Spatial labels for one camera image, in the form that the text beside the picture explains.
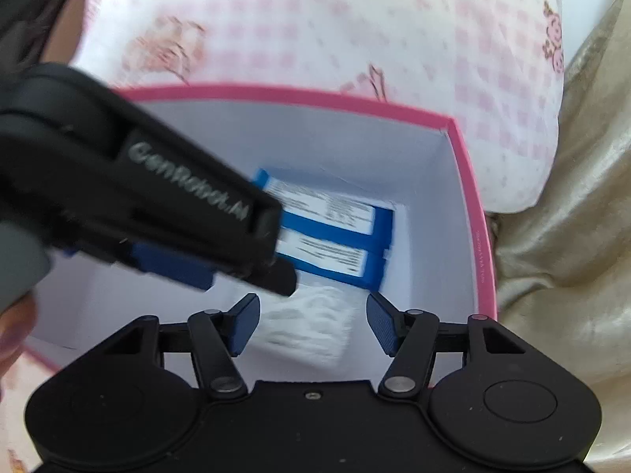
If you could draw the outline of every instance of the medicine box label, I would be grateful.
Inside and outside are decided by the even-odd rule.
[[[371,205],[274,178],[269,178],[265,191],[280,200],[286,212],[362,235],[372,234],[375,208]]]
[[[368,253],[364,250],[312,238],[285,227],[278,238],[276,252],[310,263],[323,270],[354,277],[364,275],[368,257]]]

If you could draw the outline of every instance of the finger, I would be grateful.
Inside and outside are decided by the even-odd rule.
[[[14,355],[35,327],[37,306],[33,294],[27,293],[0,315],[0,361]]]

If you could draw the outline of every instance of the gray handle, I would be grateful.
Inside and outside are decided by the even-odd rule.
[[[50,271],[42,242],[25,229],[0,222],[0,313]]]

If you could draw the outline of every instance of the white packet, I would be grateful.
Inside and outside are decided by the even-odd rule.
[[[297,273],[298,288],[291,297],[256,290],[261,319],[248,346],[335,369],[348,347],[355,317],[366,305],[368,290],[309,272]],[[250,287],[238,295],[251,291]]]

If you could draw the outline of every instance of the circular button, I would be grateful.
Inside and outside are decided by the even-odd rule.
[[[494,415],[513,423],[536,423],[556,410],[556,397],[550,390],[526,380],[506,380],[493,384],[484,393],[484,404]]]
[[[409,377],[395,376],[386,379],[384,386],[392,393],[408,393],[416,387],[416,383]]]
[[[235,377],[217,377],[210,382],[210,387],[218,393],[234,393],[243,386],[243,382]]]

